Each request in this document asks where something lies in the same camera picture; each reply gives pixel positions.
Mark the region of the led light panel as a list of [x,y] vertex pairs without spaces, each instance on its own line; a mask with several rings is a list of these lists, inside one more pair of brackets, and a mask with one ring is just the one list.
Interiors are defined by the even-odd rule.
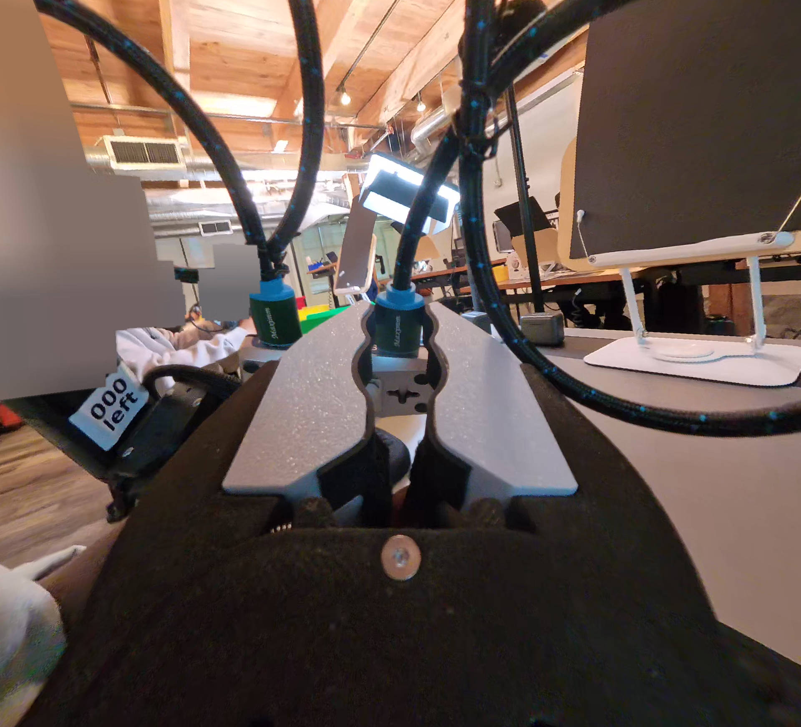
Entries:
[[[368,159],[359,201],[376,215],[403,224],[423,180],[424,173],[413,166],[374,152]],[[424,223],[424,234],[433,235],[446,230],[453,222],[459,201],[458,188],[448,181],[443,183]]]

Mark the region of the small black box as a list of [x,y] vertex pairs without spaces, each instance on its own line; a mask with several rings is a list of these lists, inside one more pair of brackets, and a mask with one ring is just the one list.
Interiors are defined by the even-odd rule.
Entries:
[[561,311],[547,310],[520,316],[519,329],[536,346],[562,346],[565,341],[565,318]]

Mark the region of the black light stand pole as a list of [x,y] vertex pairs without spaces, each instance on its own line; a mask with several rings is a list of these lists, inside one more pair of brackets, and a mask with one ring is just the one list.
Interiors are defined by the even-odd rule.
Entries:
[[510,84],[505,91],[505,105],[507,115],[507,126],[509,131],[510,143],[512,146],[512,155],[514,162],[514,171],[516,176],[516,187],[519,201],[519,212],[522,225],[522,236],[526,248],[526,260],[529,269],[529,281],[532,295],[534,298],[535,312],[545,312],[545,301],[542,291],[542,282],[540,279],[537,250],[534,240],[534,223],[529,209],[529,180],[526,174],[524,152],[521,139],[521,130],[519,123],[518,110],[516,106],[516,96],[514,85]]

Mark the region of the white air vent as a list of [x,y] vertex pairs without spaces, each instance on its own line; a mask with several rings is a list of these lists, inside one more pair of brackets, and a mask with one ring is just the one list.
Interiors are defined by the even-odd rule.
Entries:
[[177,140],[105,135],[102,142],[113,171],[186,169],[184,152]]

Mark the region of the silver ventilation duct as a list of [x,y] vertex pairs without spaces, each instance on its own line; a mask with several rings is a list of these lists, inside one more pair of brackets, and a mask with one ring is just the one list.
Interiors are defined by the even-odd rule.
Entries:
[[445,105],[436,108],[430,115],[418,121],[410,133],[413,153],[410,160],[420,163],[433,155],[436,147],[452,126],[455,111],[448,111]]

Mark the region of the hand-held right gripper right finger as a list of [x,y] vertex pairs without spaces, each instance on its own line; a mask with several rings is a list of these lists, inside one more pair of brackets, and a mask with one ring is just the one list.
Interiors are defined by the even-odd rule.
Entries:
[[412,523],[520,498],[564,498],[578,484],[526,380],[502,342],[441,304],[426,309],[433,395],[412,465]]

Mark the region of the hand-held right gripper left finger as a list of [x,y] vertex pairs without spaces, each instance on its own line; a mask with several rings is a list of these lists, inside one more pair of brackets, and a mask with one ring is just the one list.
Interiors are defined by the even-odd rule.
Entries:
[[321,498],[333,511],[361,498],[361,521],[392,514],[388,452],[360,375],[368,349],[368,301],[306,334],[279,361],[222,486],[229,495]]

